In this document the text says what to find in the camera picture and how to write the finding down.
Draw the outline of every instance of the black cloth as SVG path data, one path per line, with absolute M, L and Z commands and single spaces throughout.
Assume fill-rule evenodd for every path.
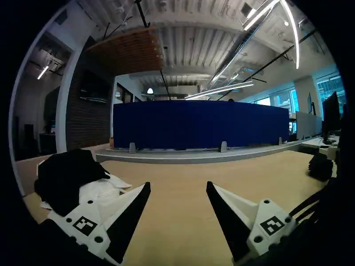
M 309 175 L 320 181 L 327 181 L 333 173 L 333 162 L 325 154 L 318 153 L 309 161 Z
M 79 205 L 80 187 L 102 178 L 109 179 L 105 172 L 89 150 L 53 154 L 38 167 L 35 192 L 56 213 L 66 216 Z

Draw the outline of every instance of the white wall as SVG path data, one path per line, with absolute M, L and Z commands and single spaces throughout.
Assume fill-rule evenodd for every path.
M 123 87 L 125 87 L 129 92 L 133 94 L 133 101 L 134 98 L 137 97 L 138 99 L 145 101 L 145 98 L 142 97 L 143 86 L 137 79 L 131 79 L 129 74 L 116 76 L 115 84 L 119 83 Z
M 71 50 L 71 56 L 67 62 L 60 84 L 57 101 L 55 142 L 58 153 L 67 151 L 66 115 L 71 79 L 85 42 L 95 28 L 95 23 L 84 13 L 76 2 L 73 1 L 68 5 L 67 14 L 68 18 L 62 25 L 53 22 L 48 29 L 48 32 L 56 38 L 58 42 Z

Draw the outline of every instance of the television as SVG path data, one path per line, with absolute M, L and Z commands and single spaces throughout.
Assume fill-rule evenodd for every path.
M 97 74 L 86 70 L 80 83 L 80 98 L 87 101 L 106 103 L 111 84 Z

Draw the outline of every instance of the desk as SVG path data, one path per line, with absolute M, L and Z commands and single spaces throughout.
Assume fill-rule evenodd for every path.
M 315 137 L 312 138 L 308 141 L 304 141 L 302 142 L 302 145 L 305 147 L 310 147 L 310 148 L 320 148 L 321 146 L 327 146 L 327 147 L 331 147 L 331 146 L 337 146 L 339 143 L 339 136 L 333 136 L 329 138 L 330 140 L 336 140 L 336 142 L 334 142 L 333 144 L 324 144 L 323 143 L 323 138 L 321 137 Z
M 130 265 L 227 265 L 232 254 L 206 194 L 206 183 L 258 202 L 270 198 L 285 211 L 325 186 L 307 176 L 312 155 L 285 151 L 247 160 L 211 164 L 138 164 L 105 161 L 102 166 L 151 194 L 126 252 Z M 24 198 L 38 222 L 45 219 L 39 197 Z

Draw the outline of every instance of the support beam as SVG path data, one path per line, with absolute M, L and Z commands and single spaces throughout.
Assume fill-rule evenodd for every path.
M 170 95 L 169 95 L 169 89 L 168 89 L 168 86 L 167 86 L 167 84 L 166 84 L 166 82 L 165 82 L 163 72 L 162 72 L 161 70 L 160 70 L 160 75 L 162 75 L 163 82 L 164 82 L 164 85 L 165 85 L 165 88 L 166 88 L 166 92 L 167 92 L 167 94 L 168 94 L 168 96 L 169 96 L 169 100 L 171 100 Z

